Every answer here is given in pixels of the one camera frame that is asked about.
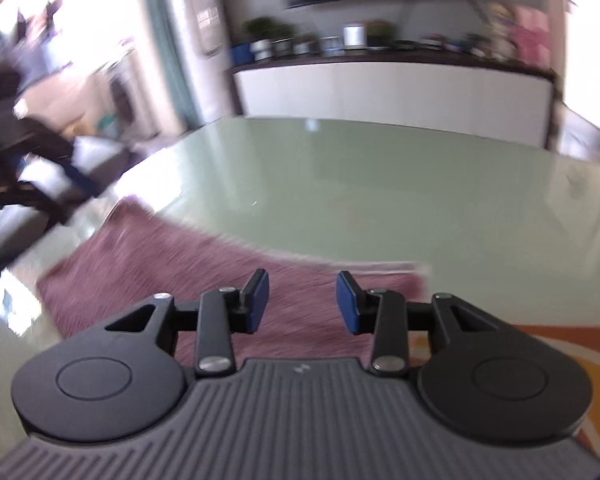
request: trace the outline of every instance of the cushion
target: cushion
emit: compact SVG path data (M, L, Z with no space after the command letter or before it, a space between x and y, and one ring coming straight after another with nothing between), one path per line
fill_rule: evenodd
M130 155L127 148L115 140L102 137L76 137L73 165L82 174L91 177L102 186L108 187L128 170ZM29 180L57 202L67 205L87 199L57 164L38 158L29 164L20 175Z

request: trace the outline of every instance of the pink rug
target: pink rug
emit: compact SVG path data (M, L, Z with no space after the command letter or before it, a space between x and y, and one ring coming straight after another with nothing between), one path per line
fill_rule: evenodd
M425 280L414 264L334 264L264 253L222 237L175 226L136 202L121 202L103 227L38 282L43 304L69 337L156 292L178 300L219 286L243 286L269 271L270 300L254 335L234 335L239 363L249 356L368 360L371 336L352 336L335 303L335 277L350 270L363 288L398 290L421 300ZM180 333L176 358L191 364L195 333Z

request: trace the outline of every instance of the green glass tabletop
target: green glass tabletop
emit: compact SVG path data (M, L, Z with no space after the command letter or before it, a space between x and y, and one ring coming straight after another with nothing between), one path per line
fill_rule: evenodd
M2 274L0 302L8 291L11 306L0 335L16 348L1 357L16 356L0 382L5 410L19 363L59 338L36 280L131 195L170 221L262 248L419 262L430 293L508 322L600 326L599 165L433 130L231 118L134 167Z

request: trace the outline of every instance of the black circular pad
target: black circular pad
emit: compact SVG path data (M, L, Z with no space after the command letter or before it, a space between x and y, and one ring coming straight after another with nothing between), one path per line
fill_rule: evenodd
M131 368L108 357L87 357L65 365L56 379L62 392L78 400L103 400L131 384Z
M95 443L156 424L184 388L180 365L150 338L90 330L27 362L11 397L28 431Z
M546 373L537 364L511 357L478 364L473 379L479 390L505 400L531 399L542 393L547 383Z
M516 446L572 434L592 395L579 364L517 330L460 337L422 367L418 389L452 430Z

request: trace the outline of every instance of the decorative item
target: decorative item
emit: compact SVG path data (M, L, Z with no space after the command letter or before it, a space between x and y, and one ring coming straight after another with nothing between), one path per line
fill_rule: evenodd
M339 56L344 53L344 44L341 36L326 36L320 38L320 49L327 56Z
M318 51L318 38L315 34L305 32L294 37L294 54L302 56Z
M467 34L460 45L462 52L476 57L488 57L491 52L491 40L480 34Z
M446 38L442 34L429 34L420 39L420 46L427 50L444 50Z
M244 31L251 43L251 52L256 61L269 59L273 56L272 42L277 45L277 56L288 56L292 53L294 26L278 22L269 16L261 16L244 23Z
M251 52L256 61L273 57L271 42L269 40L258 40L251 43Z
M395 25L385 20L365 23L366 46L371 49L386 49L395 39Z
M392 47L395 50L417 50L420 48L420 43L411 40L396 40Z
M286 40L293 37L294 29L293 25L278 22L269 16L261 16L244 23L244 31L250 41Z
M273 41L271 46L276 57L292 56L294 53L294 40L291 38Z
M347 23L342 32L344 48L347 50L366 48L366 28L364 23Z
M549 16L531 7L516 6L512 37L517 58L525 64L548 70L551 66Z
M491 4L491 57L496 61L509 61L518 57L514 40L515 14L503 4Z
M446 49L449 52L462 52L462 43L460 41L447 41Z

